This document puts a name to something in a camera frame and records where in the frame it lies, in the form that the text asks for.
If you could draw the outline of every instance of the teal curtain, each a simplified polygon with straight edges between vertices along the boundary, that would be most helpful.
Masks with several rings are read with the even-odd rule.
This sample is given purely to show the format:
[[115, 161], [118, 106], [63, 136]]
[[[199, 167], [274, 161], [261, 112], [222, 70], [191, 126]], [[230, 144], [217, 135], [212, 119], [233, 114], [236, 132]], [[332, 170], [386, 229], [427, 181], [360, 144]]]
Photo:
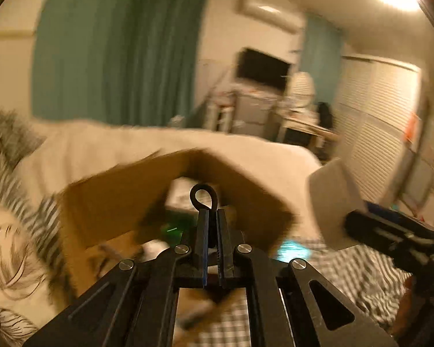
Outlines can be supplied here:
[[32, 112], [163, 126], [188, 117], [206, 0], [46, 0]]
[[332, 104], [341, 76], [343, 32], [326, 19], [307, 14], [300, 71], [308, 72], [315, 84], [315, 101]]

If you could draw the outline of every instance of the television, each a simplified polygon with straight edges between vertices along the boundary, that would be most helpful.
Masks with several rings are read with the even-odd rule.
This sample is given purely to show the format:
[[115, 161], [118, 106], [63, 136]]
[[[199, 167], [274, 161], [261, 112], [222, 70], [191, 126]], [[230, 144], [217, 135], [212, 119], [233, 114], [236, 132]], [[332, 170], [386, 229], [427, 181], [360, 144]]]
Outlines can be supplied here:
[[237, 78], [246, 78], [284, 92], [291, 64], [251, 48], [240, 55]]

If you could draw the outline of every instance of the metal screw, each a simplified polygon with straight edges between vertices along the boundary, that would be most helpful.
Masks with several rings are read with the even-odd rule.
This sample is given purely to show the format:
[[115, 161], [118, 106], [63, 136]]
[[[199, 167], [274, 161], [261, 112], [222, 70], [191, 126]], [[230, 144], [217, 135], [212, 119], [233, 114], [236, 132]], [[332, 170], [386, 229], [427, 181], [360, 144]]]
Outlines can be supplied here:
[[236, 249], [238, 249], [240, 253], [249, 253], [252, 250], [252, 247], [249, 244], [240, 244]]
[[307, 262], [302, 258], [295, 258], [291, 265], [297, 270], [304, 270], [307, 267]]
[[176, 254], [185, 254], [188, 253], [189, 250], [190, 248], [187, 247], [185, 244], [179, 244], [174, 248]]
[[123, 259], [119, 262], [119, 269], [122, 271], [128, 271], [133, 268], [133, 261], [131, 259]]

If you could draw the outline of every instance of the air conditioner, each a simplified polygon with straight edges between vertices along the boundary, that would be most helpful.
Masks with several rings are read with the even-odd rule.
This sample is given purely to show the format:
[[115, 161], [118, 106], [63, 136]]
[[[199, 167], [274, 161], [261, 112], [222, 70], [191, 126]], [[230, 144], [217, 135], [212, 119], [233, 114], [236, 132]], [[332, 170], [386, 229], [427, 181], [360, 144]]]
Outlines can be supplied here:
[[301, 30], [299, 15], [257, 0], [239, 0], [241, 14], [259, 19], [280, 29], [296, 34]]

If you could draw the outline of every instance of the black backpack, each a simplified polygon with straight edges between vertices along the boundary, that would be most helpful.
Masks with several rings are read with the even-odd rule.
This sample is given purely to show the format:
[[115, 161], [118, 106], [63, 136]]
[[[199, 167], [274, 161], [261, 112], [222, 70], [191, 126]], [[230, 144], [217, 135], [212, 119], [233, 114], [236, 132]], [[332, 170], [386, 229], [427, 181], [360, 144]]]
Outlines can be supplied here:
[[319, 125], [322, 128], [332, 129], [333, 128], [333, 115], [330, 111], [330, 105], [321, 101], [317, 105], [318, 117], [320, 119]]

